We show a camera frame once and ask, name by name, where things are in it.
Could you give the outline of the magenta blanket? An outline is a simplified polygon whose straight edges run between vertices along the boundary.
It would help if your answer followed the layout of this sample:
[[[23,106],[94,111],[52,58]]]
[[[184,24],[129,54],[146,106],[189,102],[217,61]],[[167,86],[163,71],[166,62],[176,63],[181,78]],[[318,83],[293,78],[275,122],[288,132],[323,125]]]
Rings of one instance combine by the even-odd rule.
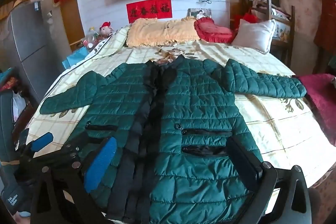
[[[335,76],[330,74],[314,74],[296,76],[306,88],[306,98],[310,103],[317,122],[335,146]]]

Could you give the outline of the white pillow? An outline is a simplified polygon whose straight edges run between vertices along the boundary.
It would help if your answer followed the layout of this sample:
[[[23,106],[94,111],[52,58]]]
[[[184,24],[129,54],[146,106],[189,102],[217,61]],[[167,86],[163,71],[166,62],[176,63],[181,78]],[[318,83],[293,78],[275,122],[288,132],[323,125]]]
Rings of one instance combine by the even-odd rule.
[[[249,23],[240,19],[237,35],[231,45],[252,48],[262,54],[267,54],[270,52],[275,30],[276,23],[273,19],[260,23]]]

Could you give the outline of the grey refrigerator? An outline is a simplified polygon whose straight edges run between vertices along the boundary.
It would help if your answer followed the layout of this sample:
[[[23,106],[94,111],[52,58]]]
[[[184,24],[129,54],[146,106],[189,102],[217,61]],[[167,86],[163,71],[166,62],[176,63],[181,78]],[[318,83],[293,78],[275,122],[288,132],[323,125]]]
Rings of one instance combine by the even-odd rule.
[[[40,1],[22,2],[1,20],[1,69],[8,68],[36,104],[63,71]]]

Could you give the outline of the red heart cushion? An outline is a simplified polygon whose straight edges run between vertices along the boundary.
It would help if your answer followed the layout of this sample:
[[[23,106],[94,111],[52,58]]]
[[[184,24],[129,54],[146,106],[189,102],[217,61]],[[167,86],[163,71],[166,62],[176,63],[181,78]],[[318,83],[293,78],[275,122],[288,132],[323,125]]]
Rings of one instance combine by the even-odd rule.
[[[226,27],[216,25],[209,17],[203,17],[194,22],[194,28],[200,39],[210,43],[232,43],[235,34]]]

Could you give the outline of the blue paper bag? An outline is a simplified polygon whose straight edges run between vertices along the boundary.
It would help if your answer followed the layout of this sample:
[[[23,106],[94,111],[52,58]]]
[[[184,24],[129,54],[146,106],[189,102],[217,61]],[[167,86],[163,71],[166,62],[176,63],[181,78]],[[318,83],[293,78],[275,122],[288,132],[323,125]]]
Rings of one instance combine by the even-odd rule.
[[[72,65],[77,64],[78,62],[84,60],[86,56],[89,54],[86,47],[81,47],[74,52],[72,52],[66,59],[62,62],[64,69],[68,69],[72,67]]]

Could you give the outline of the yellow fringed pillow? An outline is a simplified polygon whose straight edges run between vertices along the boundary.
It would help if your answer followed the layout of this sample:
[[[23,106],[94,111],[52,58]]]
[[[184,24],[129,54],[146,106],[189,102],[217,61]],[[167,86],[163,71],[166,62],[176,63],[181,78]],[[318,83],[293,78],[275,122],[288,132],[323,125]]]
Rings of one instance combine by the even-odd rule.
[[[199,40],[194,28],[195,22],[193,17],[168,21],[139,18],[130,25],[126,45],[154,47]]]

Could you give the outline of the framed photo at headboard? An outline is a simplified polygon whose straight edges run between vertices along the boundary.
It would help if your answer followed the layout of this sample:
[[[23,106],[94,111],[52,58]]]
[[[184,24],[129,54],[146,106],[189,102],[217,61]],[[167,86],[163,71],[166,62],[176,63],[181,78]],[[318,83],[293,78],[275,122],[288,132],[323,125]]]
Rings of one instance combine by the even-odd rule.
[[[187,16],[192,16],[197,20],[200,18],[212,18],[212,11],[205,8],[190,8],[187,11]]]

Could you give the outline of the pig plush toy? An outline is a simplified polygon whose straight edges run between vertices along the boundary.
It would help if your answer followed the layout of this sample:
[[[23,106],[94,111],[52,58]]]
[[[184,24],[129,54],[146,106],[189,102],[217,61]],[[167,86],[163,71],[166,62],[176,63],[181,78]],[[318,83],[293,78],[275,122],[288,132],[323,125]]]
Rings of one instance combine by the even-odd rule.
[[[111,27],[110,22],[104,22],[100,27],[100,36],[102,38],[107,38],[113,33],[113,28]]]

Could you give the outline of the green quilted puffer jacket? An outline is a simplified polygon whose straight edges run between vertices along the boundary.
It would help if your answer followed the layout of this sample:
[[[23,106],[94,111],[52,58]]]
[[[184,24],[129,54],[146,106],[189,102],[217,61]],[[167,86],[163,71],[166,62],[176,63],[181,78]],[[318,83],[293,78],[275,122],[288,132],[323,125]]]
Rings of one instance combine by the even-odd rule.
[[[117,150],[98,187],[96,205],[125,223],[230,223],[251,194],[226,150],[227,138],[261,157],[235,105],[235,94],[302,98],[296,78],[257,73],[183,56],[158,65],[123,63],[109,75],[86,73],[41,105],[43,115],[87,111],[70,134],[114,137]]]

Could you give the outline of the red calligraphy banner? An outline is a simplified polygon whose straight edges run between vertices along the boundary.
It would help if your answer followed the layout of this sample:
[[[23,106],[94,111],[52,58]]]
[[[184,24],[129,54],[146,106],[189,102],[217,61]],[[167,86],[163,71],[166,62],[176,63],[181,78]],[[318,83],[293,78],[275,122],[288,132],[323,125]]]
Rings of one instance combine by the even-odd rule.
[[[137,19],[169,19],[173,17],[171,0],[145,0],[126,5],[129,23]]]

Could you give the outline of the wooden chair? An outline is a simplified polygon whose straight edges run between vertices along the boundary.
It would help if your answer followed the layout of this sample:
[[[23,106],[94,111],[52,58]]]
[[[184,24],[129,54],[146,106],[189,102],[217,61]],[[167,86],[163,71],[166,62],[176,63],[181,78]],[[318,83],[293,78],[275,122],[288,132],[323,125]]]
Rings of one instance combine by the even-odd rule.
[[[273,0],[239,0],[241,12],[255,15],[259,22],[273,20],[275,31],[270,51],[280,55],[280,60],[291,67],[295,33],[295,7],[288,14],[273,3]]]

